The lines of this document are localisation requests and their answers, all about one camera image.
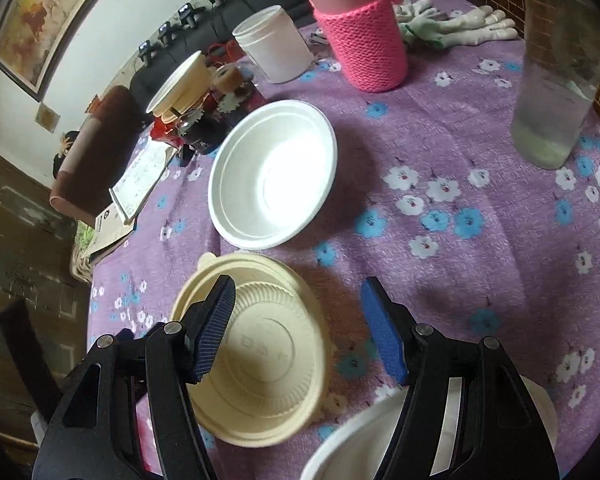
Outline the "white foam bowl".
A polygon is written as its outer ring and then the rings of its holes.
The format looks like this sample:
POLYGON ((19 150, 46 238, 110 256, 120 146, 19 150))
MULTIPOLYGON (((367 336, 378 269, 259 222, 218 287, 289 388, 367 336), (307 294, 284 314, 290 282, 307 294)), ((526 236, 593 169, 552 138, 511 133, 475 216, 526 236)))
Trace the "white foam bowl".
POLYGON ((458 372, 426 364, 316 451, 306 479, 557 479, 557 415, 502 346, 458 372))
POLYGON ((334 128, 317 107, 271 102, 246 116, 216 154, 208 208, 240 249, 268 249, 298 235, 329 196, 338 165, 334 128))

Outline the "beige bowl lid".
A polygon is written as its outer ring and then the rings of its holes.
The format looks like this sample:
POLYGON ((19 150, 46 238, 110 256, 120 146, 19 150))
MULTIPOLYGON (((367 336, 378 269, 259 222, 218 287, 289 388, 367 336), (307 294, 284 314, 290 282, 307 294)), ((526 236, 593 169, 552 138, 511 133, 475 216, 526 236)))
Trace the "beige bowl lid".
POLYGON ((172 320, 222 275, 235 282, 235 307, 212 369, 188 389, 196 419, 229 444, 281 444, 309 425, 328 390, 332 345, 322 307, 306 281, 274 258, 206 252, 174 301, 172 320))

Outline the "stack of papers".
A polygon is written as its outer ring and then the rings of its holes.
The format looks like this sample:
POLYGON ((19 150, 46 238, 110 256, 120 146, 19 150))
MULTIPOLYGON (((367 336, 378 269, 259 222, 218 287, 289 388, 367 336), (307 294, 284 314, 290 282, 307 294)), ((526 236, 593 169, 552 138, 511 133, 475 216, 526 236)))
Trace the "stack of papers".
POLYGON ((177 152, 169 144, 148 140, 130 162, 109 190, 111 203, 95 219, 94 235, 85 251, 89 263, 104 258, 129 237, 151 191, 177 152))

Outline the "purple floral tablecloth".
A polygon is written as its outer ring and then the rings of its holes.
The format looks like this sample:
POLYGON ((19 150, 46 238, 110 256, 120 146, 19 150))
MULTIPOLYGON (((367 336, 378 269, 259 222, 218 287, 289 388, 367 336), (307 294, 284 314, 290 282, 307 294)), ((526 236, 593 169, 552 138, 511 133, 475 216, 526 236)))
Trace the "purple floral tablecloth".
POLYGON ((396 391, 360 308, 374 276, 416 320, 445 336, 498 338, 545 388, 558 419, 562 474, 600 433, 600 120, 583 125, 562 168, 528 164, 509 136, 524 44, 417 51, 400 89, 367 94, 338 64, 286 84, 270 101, 319 108, 338 141, 332 192, 272 256, 317 296, 332 341, 332 381, 311 425, 272 448, 207 444, 223 479, 297 479, 354 414, 396 391))

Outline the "dark glass ink bottle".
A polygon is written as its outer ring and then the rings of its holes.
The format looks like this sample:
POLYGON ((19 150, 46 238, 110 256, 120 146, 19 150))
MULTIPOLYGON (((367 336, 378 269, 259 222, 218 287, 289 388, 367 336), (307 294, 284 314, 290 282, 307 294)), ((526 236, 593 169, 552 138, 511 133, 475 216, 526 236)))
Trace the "dark glass ink bottle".
POLYGON ((227 128, 203 110, 192 110, 178 121, 178 135, 201 155, 215 151, 224 141, 227 128))

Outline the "beige bowl on red plate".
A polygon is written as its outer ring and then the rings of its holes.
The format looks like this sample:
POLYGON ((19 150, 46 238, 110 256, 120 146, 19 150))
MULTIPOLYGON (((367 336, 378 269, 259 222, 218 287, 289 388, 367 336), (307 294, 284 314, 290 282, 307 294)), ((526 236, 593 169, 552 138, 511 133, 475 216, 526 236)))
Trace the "beige bowl on red plate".
POLYGON ((166 124, 183 116, 211 87, 212 71, 206 61, 201 51, 189 55, 150 100, 146 113, 160 117, 166 124))

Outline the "white work gloves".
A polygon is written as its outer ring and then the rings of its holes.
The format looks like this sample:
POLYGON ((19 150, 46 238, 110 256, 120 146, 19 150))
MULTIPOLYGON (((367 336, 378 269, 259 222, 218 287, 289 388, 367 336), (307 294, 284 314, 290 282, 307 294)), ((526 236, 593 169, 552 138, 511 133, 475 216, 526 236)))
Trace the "white work gloves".
POLYGON ((409 46, 423 44, 434 50, 475 47, 488 41, 519 37, 515 22, 504 11, 478 6, 468 12, 447 16, 430 0, 407 1, 393 6, 401 36, 409 46))

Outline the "pink knitted sleeve bottle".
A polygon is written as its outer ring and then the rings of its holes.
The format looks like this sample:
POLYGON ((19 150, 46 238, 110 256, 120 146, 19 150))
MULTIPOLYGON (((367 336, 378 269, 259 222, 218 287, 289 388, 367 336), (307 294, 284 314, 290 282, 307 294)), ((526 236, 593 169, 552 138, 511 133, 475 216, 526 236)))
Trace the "pink knitted sleeve bottle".
POLYGON ((358 90, 399 87, 408 72, 393 5, 398 0, 310 0, 344 76, 358 90))

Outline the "white plastic cup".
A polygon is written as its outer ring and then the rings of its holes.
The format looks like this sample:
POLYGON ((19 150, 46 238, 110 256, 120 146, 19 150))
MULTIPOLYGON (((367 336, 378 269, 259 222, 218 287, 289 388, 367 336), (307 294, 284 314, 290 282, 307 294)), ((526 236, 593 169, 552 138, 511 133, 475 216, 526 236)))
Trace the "white plastic cup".
POLYGON ((314 61, 282 6, 269 6, 250 15, 234 28, 233 37, 271 84, 298 78, 314 61))

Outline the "small wall plaque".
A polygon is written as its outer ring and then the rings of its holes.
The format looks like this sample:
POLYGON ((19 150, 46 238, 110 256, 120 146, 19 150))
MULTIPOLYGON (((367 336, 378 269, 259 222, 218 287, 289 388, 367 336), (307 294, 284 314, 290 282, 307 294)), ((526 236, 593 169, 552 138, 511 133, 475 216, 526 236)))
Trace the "small wall plaque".
POLYGON ((40 103, 35 115, 35 122, 49 133, 54 133, 60 116, 44 103, 40 103))

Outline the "framed wall painting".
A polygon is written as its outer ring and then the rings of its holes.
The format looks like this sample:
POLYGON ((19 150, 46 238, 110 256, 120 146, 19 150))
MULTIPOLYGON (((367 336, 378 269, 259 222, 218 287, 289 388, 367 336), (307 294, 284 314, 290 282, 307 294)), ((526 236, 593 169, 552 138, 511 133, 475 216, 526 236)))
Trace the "framed wall painting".
POLYGON ((8 0, 0 19, 0 70, 42 101, 57 64, 97 0, 8 0))

